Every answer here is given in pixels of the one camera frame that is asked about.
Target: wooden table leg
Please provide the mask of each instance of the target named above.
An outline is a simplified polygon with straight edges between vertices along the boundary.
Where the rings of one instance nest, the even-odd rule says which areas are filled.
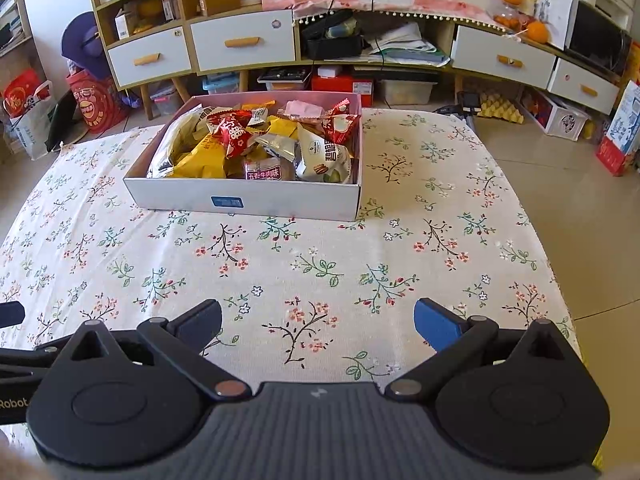
[[[458,104],[458,92],[462,92],[465,89],[465,77],[463,75],[456,74],[454,76],[453,88],[453,99],[455,104]]]
[[[249,89],[249,71],[241,70],[240,71],[240,81],[238,83],[238,91],[246,92]]]
[[[140,97],[142,97],[142,104],[145,107],[146,118],[150,121],[154,118],[154,111],[152,109],[153,103],[151,102],[151,97],[149,97],[148,85],[140,85]]]
[[[182,99],[183,103],[191,99],[191,96],[187,91],[187,87],[184,85],[184,83],[179,77],[172,77],[171,82],[174,84],[175,89],[178,91],[178,94],[180,94],[180,98]]]

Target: microwave oven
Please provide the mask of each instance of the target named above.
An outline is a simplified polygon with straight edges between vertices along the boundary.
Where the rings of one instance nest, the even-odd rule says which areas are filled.
[[[549,43],[596,70],[622,76],[631,36],[582,0],[538,0],[536,18],[547,24]]]

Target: blue label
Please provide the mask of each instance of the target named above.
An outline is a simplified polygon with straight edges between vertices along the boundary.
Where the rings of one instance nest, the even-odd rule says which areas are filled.
[[[238,196],[212,196],[211,201],[216,207],[244,207]]]

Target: metal screw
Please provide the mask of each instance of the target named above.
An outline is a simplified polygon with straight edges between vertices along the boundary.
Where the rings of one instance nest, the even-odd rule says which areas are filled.
[[[422,385],[413,379],[398,379],[390,384],[391,391],[398,396],[413,396],[420,393]]]
[[[220,381],[216,384],[216,393],[220,397],[238,397],[244,394],[246,390],[247,386],[242,381]]]

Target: flower pattern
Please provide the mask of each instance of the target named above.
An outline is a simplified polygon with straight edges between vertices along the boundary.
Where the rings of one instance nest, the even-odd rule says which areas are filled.
[[[202,355],[252,388],[384,388],[433,354],[411,316],[430,297],[505,328],[548,317],[577,349],[533,226],[475,134],[425,112],[367,109],[363,123],[362,196],[342,222],[138,208],[122,178],[159,127],[63,147],[0,247],[0,299],[27,312],[0,345],[88,318],[130,330],[214,298],[222,329]]]

